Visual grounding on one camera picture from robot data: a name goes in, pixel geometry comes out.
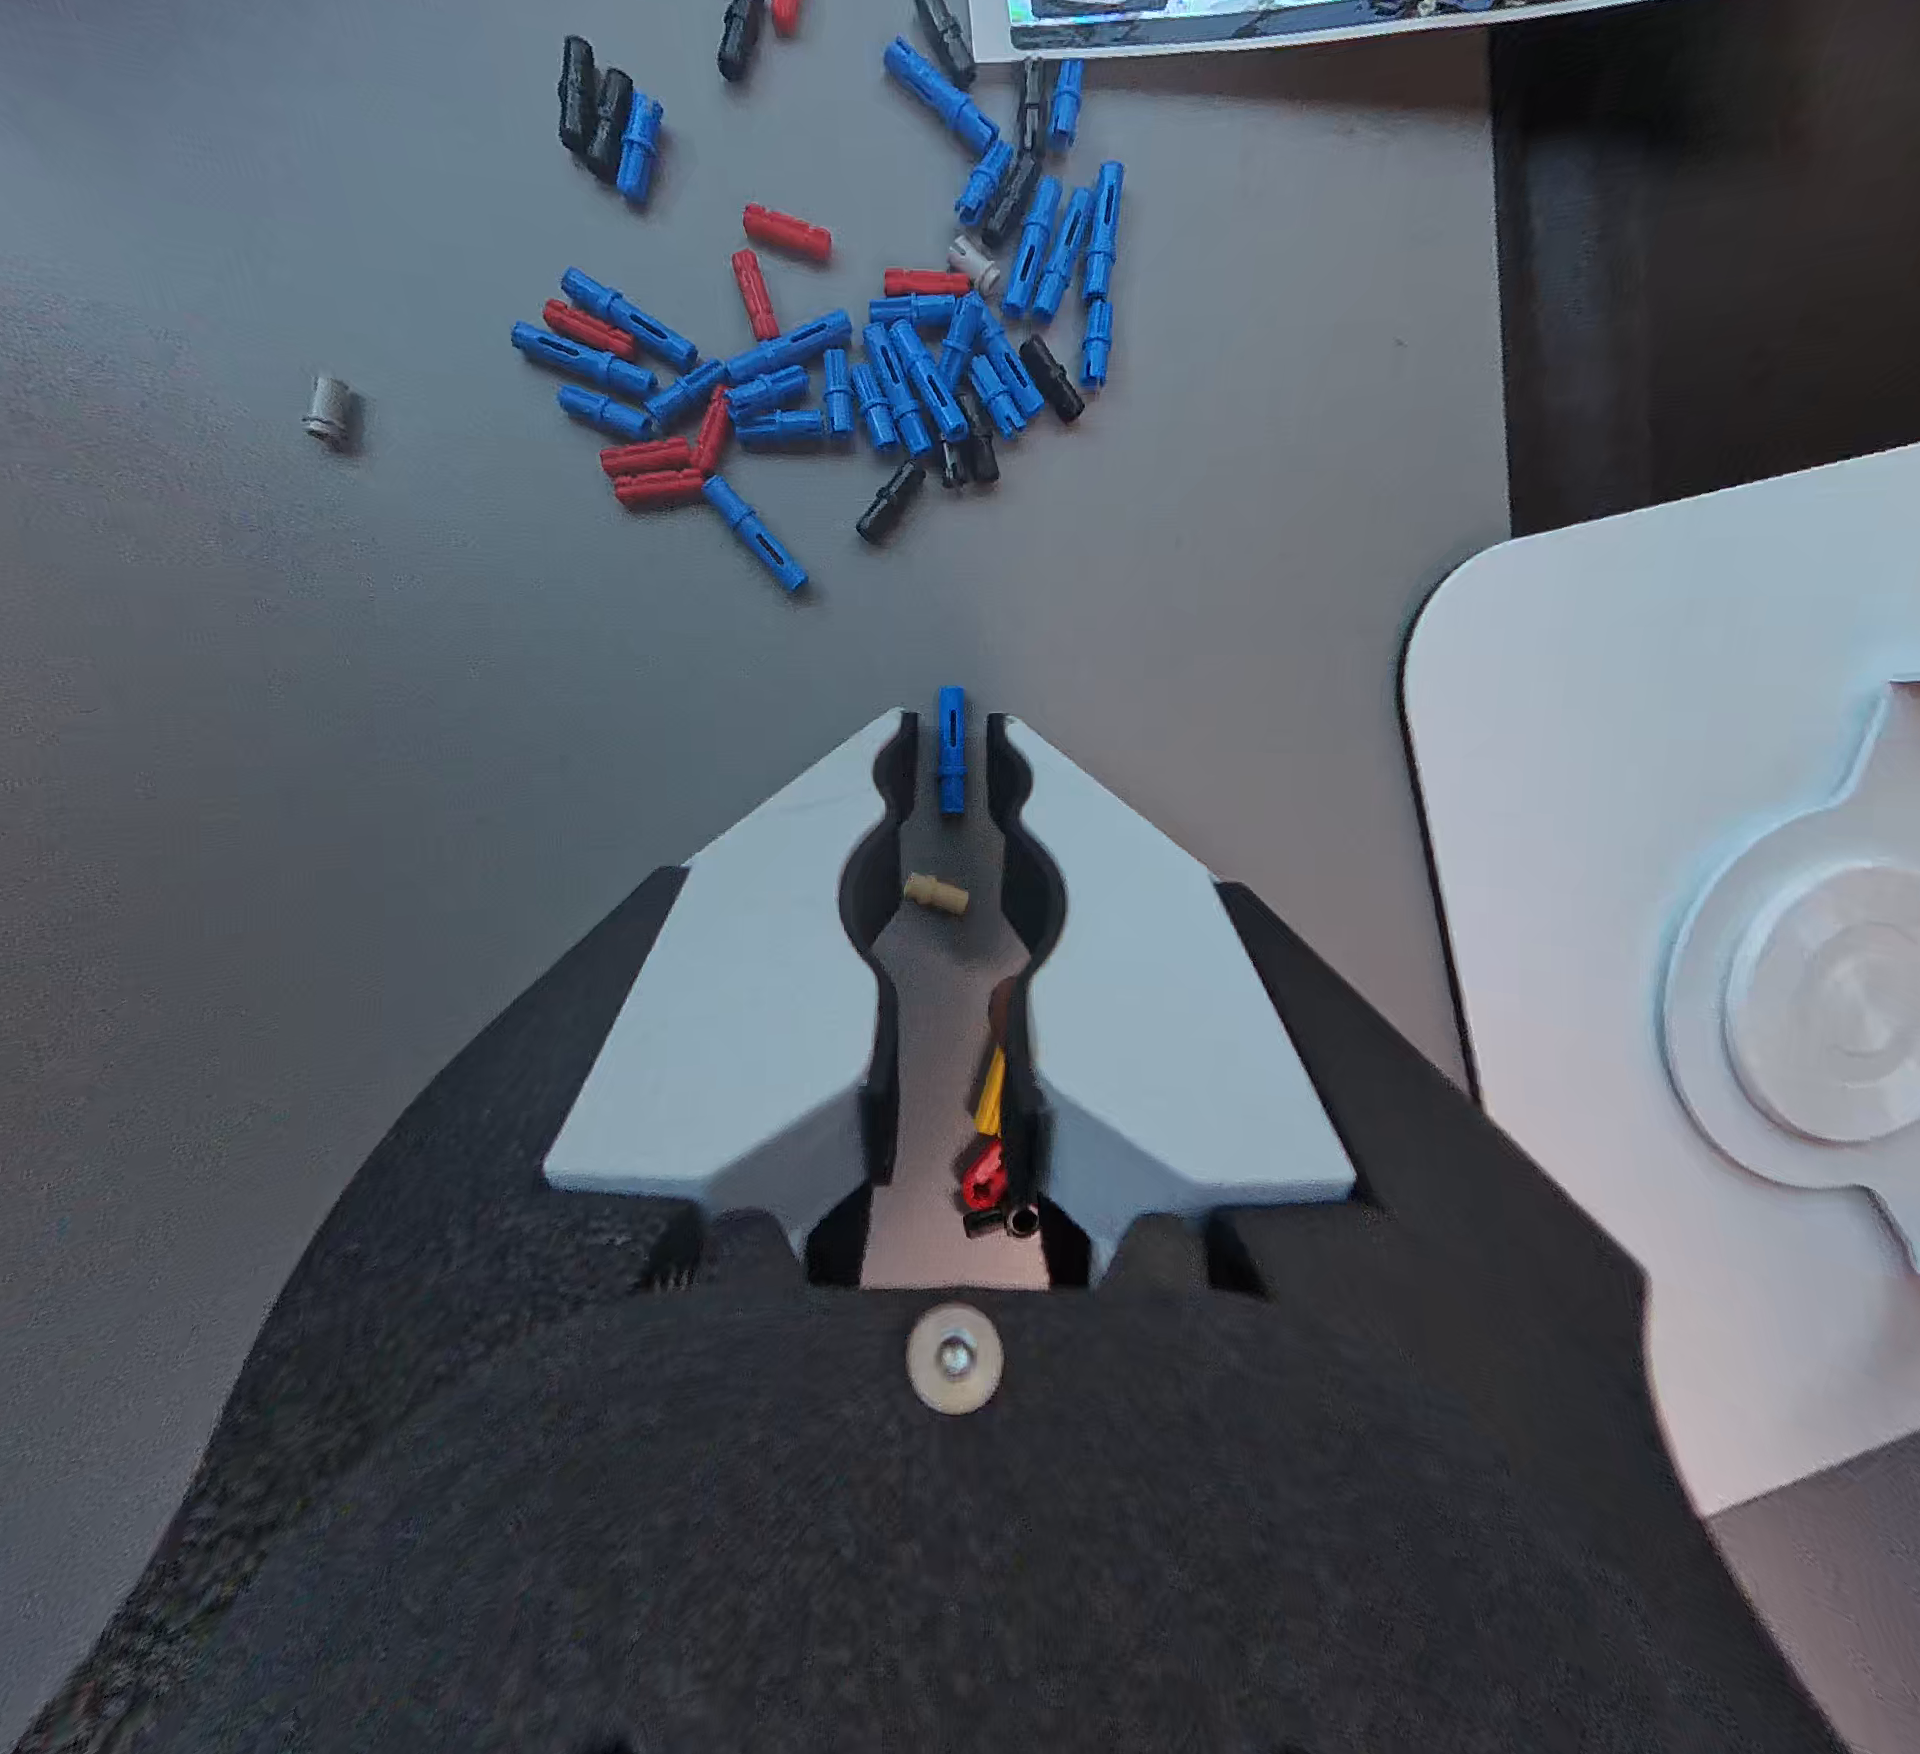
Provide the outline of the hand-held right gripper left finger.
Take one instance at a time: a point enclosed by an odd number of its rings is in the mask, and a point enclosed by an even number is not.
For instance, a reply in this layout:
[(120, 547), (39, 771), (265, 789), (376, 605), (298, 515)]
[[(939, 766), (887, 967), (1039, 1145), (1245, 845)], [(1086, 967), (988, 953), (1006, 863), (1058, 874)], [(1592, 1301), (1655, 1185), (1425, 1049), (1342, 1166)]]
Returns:
[(899, 910), (920, 721), (896, 707), (669, 871), (650, 951), (542, 1157), (562, 1193), (771, 1216), (859, 1284), (899, 1143)]

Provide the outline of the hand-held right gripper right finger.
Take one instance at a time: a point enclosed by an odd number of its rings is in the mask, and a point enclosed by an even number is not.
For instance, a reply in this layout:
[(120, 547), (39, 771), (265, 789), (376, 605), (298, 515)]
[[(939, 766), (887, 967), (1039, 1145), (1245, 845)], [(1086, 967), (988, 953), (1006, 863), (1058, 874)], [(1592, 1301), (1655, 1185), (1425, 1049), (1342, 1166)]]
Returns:
[(1357, 1169), (1213, 871), (1035, 727), (992, 715), (1017, 1211), (1099, 1284), (1143, 1219), (1346, 1201)]

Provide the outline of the pile of blue pins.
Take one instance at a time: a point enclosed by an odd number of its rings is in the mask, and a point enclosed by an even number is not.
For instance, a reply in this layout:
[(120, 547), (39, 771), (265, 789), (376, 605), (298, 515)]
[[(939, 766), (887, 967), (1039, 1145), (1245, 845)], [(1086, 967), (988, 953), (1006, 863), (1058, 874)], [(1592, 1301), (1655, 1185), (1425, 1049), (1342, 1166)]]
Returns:
[(830, 235), (749, 203), (730, 269), (750, 347), (705, 355), (581, 269), (562, 273), (540, 321), (510, 327), (516, 355), (559, 380), (562, 415), (601, 437), (600, 467), (625, 512), (704, 505), (789, 596), (808, 574), (723, 474), (728, 446), (865, 440), (892, 467), (855, 537), (884, 544), (927, 471), (948, 493), (995, 486), (997, 442), (1020, 440), (1041, 414), (1074, 423), (1112, 370), (1125, 167), (1108, 160), (1070, 191), (1049, 170), (1077, 139), (1083, 61), (1022, 61), (1002, 130), (973, 100), (973, 39), (952, 3), (912, 4), (923, 46), (893, 39), (884, 73), (973, 157), (943, 273), (887, 271), (862, 324), (834, 309), (783, 327), (762, 257), (822, 266)]

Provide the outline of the pile of mixed bricks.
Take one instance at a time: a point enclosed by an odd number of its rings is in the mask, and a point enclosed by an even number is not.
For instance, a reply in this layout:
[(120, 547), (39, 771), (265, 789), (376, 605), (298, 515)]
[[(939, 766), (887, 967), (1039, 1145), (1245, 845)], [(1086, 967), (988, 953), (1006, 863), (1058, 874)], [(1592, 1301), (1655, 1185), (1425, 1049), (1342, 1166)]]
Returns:
[(987, 1043), (973, 1080), (973, 1140), (956, 1159), (956, 1199), (969, 1239), (1002, 1233), (1014, 1240), (1035, 1240), (1041, 1233), (1039, 1210), (1018, 1206), (1011, 1196), (1011, 1173), (1002, 1147), (1002, 1108), (1006, 1084), (1006, 1028), (1013, 1012), (1014, 979), (1002, 979), (988, 994)]

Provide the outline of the silver monitor stand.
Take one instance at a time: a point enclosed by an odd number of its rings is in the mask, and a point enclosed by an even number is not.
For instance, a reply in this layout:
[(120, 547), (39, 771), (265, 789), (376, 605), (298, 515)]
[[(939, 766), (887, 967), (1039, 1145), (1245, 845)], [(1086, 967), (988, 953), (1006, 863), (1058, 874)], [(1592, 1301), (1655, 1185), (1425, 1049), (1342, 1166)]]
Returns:
[(1401, 685), (1477, 1094), (1714, 1517), (1916, 1432), (1919, 454), (1508, 540)]

